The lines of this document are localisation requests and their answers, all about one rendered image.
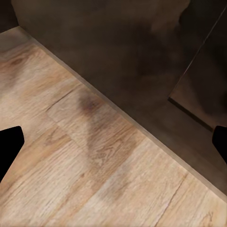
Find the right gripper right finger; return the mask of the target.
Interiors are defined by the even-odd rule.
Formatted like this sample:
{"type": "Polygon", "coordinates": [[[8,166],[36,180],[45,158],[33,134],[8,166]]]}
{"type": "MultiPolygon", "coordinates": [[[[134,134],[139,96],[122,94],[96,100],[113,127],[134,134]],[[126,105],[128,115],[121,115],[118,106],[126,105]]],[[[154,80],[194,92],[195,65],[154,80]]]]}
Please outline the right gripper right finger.
{"type": "Polygon", "coordinates": [[[212,143],[227,164],[227,128],[216,126],[213,131],[212,143]]]}

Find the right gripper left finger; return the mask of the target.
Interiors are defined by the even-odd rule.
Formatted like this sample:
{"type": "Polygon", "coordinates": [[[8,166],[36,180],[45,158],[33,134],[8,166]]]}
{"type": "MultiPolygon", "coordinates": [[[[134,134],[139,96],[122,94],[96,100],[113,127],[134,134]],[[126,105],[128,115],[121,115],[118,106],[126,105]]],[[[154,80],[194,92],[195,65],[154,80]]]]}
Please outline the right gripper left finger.
{"type": "Polygon", "coordinates": [[[0,182],[25,143],[20,126],[0,131],[0,182]]]}

